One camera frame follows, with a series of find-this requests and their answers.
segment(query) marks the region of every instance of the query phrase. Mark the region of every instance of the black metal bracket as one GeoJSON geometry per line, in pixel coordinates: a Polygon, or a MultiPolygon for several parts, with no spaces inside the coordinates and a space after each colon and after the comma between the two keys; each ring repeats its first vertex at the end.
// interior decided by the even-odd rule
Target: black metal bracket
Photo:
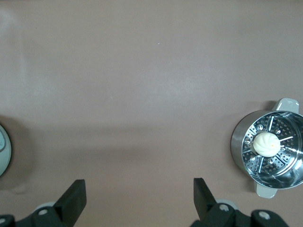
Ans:
{"type": "Polygon", "coordinates": [[[86,205],[84,180],[76,180],[52,207],[42,207],[15,222],[12,215],[0,215],[0,227],[73,227],[86,205]]]}
{"type": "Polygon", "coordinates": [[[289,227],[269,210],[254,210],[251,217],[225,203],[217,203],[202,178],[194,179],[194,203],[200,220],[191,227],[289,227]]]}

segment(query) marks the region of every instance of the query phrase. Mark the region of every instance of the beige tabletop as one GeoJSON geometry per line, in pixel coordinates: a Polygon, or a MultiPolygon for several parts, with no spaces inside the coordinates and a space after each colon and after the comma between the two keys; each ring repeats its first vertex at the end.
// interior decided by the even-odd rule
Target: beige tabletop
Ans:
{"type": "Polygon", "coordinates": [[[0,1],[0,214],[85,179],[76,227],[188,227],[203,177],[247,215],[302,226],[303,186],[258,197],[230,155],[245,115],[303,105],[302,59],[301,0],[0,1]]]}

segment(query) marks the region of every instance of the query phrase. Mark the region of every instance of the round white object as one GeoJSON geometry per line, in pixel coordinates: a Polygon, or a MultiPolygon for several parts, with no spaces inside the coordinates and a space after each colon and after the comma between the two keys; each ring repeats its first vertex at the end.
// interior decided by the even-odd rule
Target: round white object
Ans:
{"type": "Polygon", "coordinates": [[[279,138],[270,132],[257,135],[253,141],[255,151],[264,157],[275,156],[281,149],[279,138]]]}
{"type": "Polygon", "coordinates": [[[9,165],[11,157],[11,145],[9,136],[4,128],[0,125],[0,176],[4,173],[9,165]]]}

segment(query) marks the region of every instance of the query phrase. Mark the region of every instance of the strainer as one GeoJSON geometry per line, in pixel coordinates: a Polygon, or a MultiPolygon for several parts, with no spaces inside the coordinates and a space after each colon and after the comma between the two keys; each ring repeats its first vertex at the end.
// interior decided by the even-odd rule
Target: strainer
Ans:
{"type": "Polygon", "coordinates": [[[255,181],[260,197],[303,182],[303,116],[296,100],[283,98],[272,111],[256,111],[235,128],[231,151],[235,163],[255,181]]]}

